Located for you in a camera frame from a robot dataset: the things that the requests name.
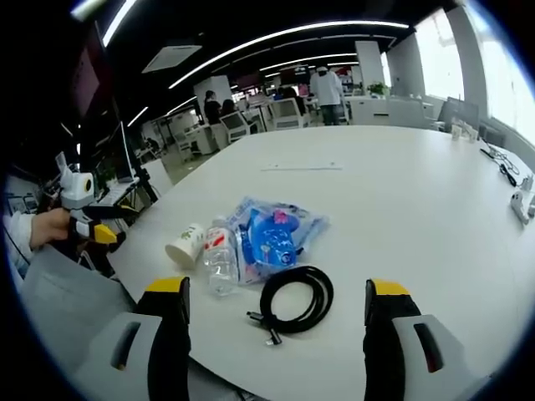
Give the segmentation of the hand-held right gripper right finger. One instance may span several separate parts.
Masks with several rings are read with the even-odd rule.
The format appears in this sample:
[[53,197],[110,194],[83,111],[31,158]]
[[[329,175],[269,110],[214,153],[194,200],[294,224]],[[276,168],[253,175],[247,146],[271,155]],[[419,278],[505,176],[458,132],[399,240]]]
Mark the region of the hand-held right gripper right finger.
[[363,341],[366,400],[468,400],[476,376],[461,342],[397,282],[369,279]]

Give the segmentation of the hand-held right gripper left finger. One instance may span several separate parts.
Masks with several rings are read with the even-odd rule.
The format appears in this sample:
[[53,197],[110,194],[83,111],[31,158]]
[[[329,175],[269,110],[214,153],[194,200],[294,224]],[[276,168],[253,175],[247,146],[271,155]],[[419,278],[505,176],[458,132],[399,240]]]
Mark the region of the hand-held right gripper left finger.
[[157,279],[94,337],[74,380],[87,400],[188,400],[190,279]]

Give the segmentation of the person's left hand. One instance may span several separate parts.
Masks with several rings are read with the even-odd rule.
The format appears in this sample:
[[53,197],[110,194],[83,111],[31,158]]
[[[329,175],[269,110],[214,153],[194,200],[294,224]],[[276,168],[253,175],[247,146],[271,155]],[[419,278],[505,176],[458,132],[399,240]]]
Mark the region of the person's left hand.
[[35,250],[51,241],[64,241],[69,236],[70,213],[63,208],[35,215],[31,221],[29,246]]

